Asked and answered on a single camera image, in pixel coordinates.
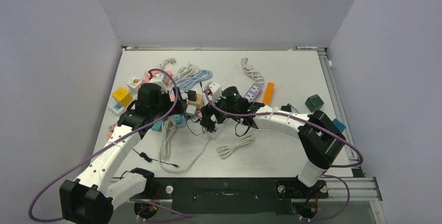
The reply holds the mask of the black plug adapter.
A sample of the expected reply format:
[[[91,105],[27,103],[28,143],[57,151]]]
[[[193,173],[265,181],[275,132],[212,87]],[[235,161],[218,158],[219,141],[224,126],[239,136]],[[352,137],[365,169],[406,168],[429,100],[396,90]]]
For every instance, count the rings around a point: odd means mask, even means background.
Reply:
[[[200,125],[202,127],[215,127],[216,123],[211,119],[211,116],[203,116]]]

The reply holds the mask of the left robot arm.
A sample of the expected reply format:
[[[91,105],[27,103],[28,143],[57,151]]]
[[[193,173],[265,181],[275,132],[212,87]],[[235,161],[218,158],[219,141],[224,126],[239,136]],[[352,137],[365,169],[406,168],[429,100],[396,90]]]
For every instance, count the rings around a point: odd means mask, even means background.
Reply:
[[[138,98],[129,104],[117,121],[107,150],[97,155],[73,181],[65,180],[59,189],[62,216],[74,223],[109,223],[114,210],[139,194],[151,197],[154,173],[132,169],[118,182],[113,176],[130,151],[142,140],[160,116],[172,115],[178,109],[172,102],[164,82],[148,82],[140,86]]]

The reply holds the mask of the blue cube socket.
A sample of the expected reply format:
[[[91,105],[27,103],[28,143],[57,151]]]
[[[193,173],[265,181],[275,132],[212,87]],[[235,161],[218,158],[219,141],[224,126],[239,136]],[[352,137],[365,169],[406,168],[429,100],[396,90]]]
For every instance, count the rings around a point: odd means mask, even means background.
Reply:
[[[347,128],[347,126],[344,123],[342,123],[341,121],[339,121],[336,118],[332,122],[341,133],[343,133],[345,131],[345,129]]]

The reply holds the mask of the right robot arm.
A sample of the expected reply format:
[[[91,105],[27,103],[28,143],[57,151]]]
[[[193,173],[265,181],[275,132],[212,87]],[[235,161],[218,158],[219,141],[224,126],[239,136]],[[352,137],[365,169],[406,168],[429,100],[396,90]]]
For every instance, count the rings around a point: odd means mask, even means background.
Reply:
[[[290,113],[263,103],[249,102],[239,95],[235,86],[222,90],[214,82],[206,86],[204,93],[208,104],[203,109],[203,116],[209,117],[205,122],[210,130],[215,124],[211,117],[220,123],[231,118],[250,128],[273,130],[300,140],[307,160],[297,175],[294,189],[301,197],[315,191],[317,181],[333,166],[345,145],[344,136],[323,111]]]

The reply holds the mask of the purple USB power strip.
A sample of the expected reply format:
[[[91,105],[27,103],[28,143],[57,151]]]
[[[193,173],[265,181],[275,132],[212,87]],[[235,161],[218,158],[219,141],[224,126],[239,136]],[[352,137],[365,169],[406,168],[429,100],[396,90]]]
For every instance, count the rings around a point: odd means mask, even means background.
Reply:
[[[262,85],[258,83],[254,83],[250,86],[250,88],[246,91],[243,98],[245,98],[249,103],[255,101],[262,90]]]

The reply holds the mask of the black power adapter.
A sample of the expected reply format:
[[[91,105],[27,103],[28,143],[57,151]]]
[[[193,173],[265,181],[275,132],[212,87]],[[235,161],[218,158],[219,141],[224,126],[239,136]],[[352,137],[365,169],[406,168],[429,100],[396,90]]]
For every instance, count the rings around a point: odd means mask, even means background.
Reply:
[[[300,113],[294,106],[292,106],[289,103],[287,105],[282,105],[281,110],[289,112],[289,113],[296,113],[296,114]]]

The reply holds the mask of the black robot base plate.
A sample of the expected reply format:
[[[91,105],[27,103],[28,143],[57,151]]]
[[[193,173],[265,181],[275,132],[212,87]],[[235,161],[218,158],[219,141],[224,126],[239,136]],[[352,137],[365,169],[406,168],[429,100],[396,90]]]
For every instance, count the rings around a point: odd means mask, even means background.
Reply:
[[[329,197],[320,180],[307,188],[296,178],[154,178],[137,200],[169,202],[184,214],[287,214],[291,203],[311,206]]]

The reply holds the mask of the green cube socket adapter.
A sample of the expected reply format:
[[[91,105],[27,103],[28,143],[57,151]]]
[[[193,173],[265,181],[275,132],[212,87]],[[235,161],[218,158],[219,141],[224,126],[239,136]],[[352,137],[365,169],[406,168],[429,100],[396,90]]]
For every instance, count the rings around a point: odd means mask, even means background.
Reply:
[[[314,112],[316,110],[320,110],[323,107],[324,101],[318,94],[314,94],[309,96],[304,104],[310,112]]]

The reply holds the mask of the orange power strip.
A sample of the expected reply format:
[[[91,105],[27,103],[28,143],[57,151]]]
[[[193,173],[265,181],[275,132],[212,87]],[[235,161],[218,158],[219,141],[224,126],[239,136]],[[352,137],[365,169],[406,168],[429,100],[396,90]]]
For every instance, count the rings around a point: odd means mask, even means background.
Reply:
[[[264,96],[262,99],[262,103],[265,105],[270,105],[272,96],[274,92],[274,83],[268,82],[265,88]]]

